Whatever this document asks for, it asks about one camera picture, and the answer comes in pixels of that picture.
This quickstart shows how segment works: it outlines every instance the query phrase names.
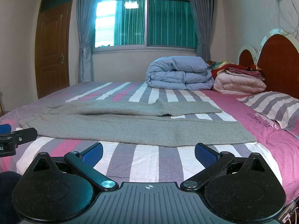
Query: screw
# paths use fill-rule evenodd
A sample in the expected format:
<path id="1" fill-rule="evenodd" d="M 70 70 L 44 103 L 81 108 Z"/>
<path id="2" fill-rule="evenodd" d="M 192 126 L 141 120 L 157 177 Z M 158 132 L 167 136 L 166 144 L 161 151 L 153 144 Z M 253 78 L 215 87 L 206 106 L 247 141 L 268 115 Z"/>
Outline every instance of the screw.
<path id="1" fill-rule="evenodd" d="M 101 183 L 101 185 L 104 188 L 109 189 L 109 188 L 113 188 L 116 185 L 116 183 L 114 181 L 111 181 L 111 180 L 106 180 L 106 181 L 103 181 Z"/>
<path id="2" fill-rule="evenodd" d="M 187 181 L 183 182 L 183 186 L 185 186 L 188 189 L 193 189 L 193 188 L 197 187 L 197 183 L 192 180 L 187 180 Z"/>

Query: door frame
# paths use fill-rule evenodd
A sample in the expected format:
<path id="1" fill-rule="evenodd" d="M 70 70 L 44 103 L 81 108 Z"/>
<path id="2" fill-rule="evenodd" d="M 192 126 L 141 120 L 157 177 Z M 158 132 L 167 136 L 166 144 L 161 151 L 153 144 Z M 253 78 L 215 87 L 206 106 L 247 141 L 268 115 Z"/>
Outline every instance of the door frame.
<path id="1" fill-rule="evenodd" d="M 39 19 L 40 19 L 40 11 L 41 11 L 41 5 L 43 3 L 44 0 L 41 0 L 40 1 L 40 4 L 39 4 L 39 10 L 38 10 L 38 17 L 37 17 L 37 23 L 36 23 L 36 30 L 35 30 L 35 43 L 34 43 L 34 73 L 35 73 L 35 69 L 36 69 L 36 44 L 37 44 L 37 40 L 36 40 L 36 36 L 37 36 L 37 32 L 38 32 L 38 29 L 37 29 L 37 26 L 38 26 L 38 22 L 39 22 Z M 65 40 L 65 44 L 66 44 L 66 52 L 65 52 L 65 63 L 66 63 L 66 73 L 67 73 L 67 86 L 69 87 L 70 86 L 70 76 L 69 76 L 69 65 L 68 65 L 68 45 L 69 45 L 69 32 L 70 32 L 70 21 L 71 21 L 71 10 L 72 10 L 72 5 L 73 5 L 73 0 L 71 0 L 70 2 L 70 5 L 68 7 L 68 16 L 67 16 L 67 25 L 66 25 L 66 33 L 67 33 L 67 36 L 66 36 L 66 40 Z M 39 95 L 38 95 L 38 90 L 37 90 L 37 85 L 36 85 L 36 91 L 37 91 L 37 97 L 38 99 L 40 99 Z"/>

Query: brown wooden door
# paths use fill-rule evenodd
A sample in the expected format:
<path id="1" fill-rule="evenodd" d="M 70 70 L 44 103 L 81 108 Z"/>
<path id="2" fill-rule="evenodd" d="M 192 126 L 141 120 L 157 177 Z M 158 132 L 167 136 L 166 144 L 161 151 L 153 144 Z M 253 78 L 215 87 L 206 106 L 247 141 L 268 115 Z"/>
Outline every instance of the brown wooden door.
<path id="1" fill-rule="evenodd" d="M 35 39 L 38 98 L 69 86 L 68 34 L 72 0 L 41 0 Z"/>

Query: window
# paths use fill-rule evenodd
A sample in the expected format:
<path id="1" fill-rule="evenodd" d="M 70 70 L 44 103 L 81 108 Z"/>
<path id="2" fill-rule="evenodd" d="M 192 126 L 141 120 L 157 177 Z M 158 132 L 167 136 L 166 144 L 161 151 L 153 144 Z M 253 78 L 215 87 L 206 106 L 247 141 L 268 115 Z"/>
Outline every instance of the window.
<path id="1" fill-rule="evenodd" d="M 189 0 L 98 1 L 94 51 L 196 46 Z"/>

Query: triangular hole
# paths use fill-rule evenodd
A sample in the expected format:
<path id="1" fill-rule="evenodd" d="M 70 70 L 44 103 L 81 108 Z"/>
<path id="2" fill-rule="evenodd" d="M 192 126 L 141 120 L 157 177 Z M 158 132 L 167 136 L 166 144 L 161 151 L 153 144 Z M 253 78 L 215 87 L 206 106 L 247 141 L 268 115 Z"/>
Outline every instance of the triangular hole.
<path id="1" fill-rule="evenodd" d="M 253 159 L 249 169 L 253 171 L 265 172 L 264 167 L 262 166 L 260 160 L 258 160 L 257 158 Z"/>
<path id="2" fill-rule="evenodd" d="M 37 161 L 32 171 L 37 172 L 47 169 L 50 169 L 50 165 L 47 163 L 47 160 L 42 157 Z"/>

